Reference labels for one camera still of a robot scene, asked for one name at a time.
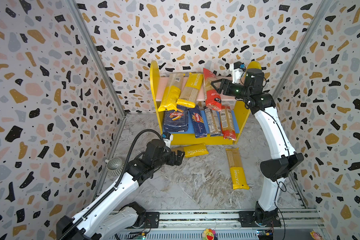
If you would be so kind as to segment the yellow spaghetti bag crosswise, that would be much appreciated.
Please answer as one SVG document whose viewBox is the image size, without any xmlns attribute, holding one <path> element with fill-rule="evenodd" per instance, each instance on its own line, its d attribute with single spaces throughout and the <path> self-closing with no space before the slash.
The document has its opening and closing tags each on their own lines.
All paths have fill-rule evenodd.
<svg viewBox="0 0 360 240">
<path fill-rule="evenodd" d="M 183 146 L 183 147 L 175 147 L 175 148 L 171 148 L 171 150 L 173 152 L 177 152 L 177 151 L 185 152 L 185 158 L 198 157 L 209 154 L 209 151 L 207 150 L 207 147 L 204 143 L 190 145 L 190 146 Z"/>
</svg>

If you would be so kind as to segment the red bottom spaghetti bag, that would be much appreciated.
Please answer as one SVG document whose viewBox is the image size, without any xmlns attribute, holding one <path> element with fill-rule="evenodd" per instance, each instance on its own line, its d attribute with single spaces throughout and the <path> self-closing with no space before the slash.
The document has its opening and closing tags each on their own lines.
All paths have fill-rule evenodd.
<svg viewBox="0 0 360 240">
<path fill-rule="evenodd" d="M 221 95 L 213 88 L 211 82 L 216 81 L 216 75 L 210 70 L 204 68 L 204 95 L 206 107 L 220 112 L 222 110 Z"/>
</svg>

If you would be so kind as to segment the red spaghetti bag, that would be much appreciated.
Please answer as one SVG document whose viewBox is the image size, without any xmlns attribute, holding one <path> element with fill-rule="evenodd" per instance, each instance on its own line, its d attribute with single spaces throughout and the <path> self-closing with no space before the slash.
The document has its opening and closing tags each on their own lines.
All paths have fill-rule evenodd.
<svg viewBox="0 0 360 240">
<path fill-rule="evenodd" d="M 229 106 L 222 106 L 220 112 L 221 129 L 224 139 L 236 141 L 236 132 L 234 126 L 234 119 L 232 116 L 232 110 Z"/>
<path fill-rule="evenodd" d="M 213 88 L 211 82 L 216 81 L 216 75 L 210 70 L 204 68 L 204 95 L 206 107 L 220 112 L 222 110 L 221 95 Z"/>
</svg>

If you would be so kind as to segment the blue Barilla pasta box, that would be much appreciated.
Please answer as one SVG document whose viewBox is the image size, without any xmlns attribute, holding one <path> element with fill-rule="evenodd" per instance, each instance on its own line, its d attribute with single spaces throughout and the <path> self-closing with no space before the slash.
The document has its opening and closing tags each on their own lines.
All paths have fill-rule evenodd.
<svg viewBox="0 0 360 240">
<path fill-rule="evenodd" d="M 163 129 L 165 132 L 182 133 L 188 130 L 188 108 L 177 106 L 177 110 L 165 112 Z"/>
</svg>

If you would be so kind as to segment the yellow spaghetti bag front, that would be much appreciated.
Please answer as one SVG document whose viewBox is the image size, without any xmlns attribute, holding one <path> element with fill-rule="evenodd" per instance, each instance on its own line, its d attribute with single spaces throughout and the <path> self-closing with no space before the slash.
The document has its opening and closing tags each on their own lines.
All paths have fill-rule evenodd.
<svg viewBox="0 0 360 240">
<path fill-rule="evenodd" d="M 197 97 L 203 84 L 203 74 L 190 73 L 186 85 L 177 100 L 178 106 L 193 109 L 196 106 Z"/>
</svg>

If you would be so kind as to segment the dark label spaghetti bag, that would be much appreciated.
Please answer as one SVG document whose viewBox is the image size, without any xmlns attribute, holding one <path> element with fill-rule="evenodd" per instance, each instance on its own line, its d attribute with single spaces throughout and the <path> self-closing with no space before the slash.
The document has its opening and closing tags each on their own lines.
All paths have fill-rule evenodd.
<svg viewBox="0 0 360 240">
<path fill-rule="evenodd" d="M 207 118 L 208 128 L 211 137 L 219 137 L 222 136 L 222 130 L 220 126 L 220 119 L 218 116 L 218 112 L 213 109 L 209 109 L 204 107 L 204 112 Z"/>
</svg>

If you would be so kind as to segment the yellow Pastatime spaghetti bag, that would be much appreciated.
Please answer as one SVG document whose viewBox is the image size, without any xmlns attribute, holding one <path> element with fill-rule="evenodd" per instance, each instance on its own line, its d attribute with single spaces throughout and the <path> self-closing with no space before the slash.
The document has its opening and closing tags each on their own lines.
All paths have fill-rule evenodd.
<svg viewBox="0 0 360 240">
<path fill-rule="evenodd" d="M 249 190 L 250 187 L 247 184 L 239 148 L 226 149 L 226 154 L 233 183 L 233 190 Z"/>
</svg>

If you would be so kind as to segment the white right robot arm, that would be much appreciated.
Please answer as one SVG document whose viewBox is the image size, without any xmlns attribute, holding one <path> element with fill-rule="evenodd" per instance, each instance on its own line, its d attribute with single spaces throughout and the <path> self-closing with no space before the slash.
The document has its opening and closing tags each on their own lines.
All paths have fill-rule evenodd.
<svg viewBox="0 0 360 240">
<path fill-rule="evenodd" d="M 220 94 L 234 97 L 243 102 L 259 122 L 270 148 L 271 159 L 261 162 L 264 176 L 262 193 L 256 202 L 253 221 L 260 227 L 274 224 L 279 217 L 277 201 L 289 173 L 303 160 L 289 142 L 278 117 L 276 103 L 271 94 L 264 92 L 265 74 L 261 69 L 248 69 L 243 83 L 234 83 L 228 79 L 212 81 L 212 87 Z"/>
</svg>

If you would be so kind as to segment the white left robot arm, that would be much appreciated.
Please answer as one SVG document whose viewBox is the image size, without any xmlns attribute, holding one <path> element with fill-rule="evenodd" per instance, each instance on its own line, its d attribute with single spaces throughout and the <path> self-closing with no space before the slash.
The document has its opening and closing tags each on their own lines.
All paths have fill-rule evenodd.
<svg viewBox="0 0 360 240">
<path fill-rule="evenodd" d="M 154 139 L 145 152 L 126 164 L 123 175 L 105 192 L 72 218 L 64 216 L 57 223 L 59 240 L 100 240 L 127 228 L 145 228 L 149 225 L 146 209 L 132 202 L 112 214 L 112 211 L 146 180 L 151 179 L 162 166 L 179 166 L 185 152 L 173 152 L 166 143 Z"/>
</svg>

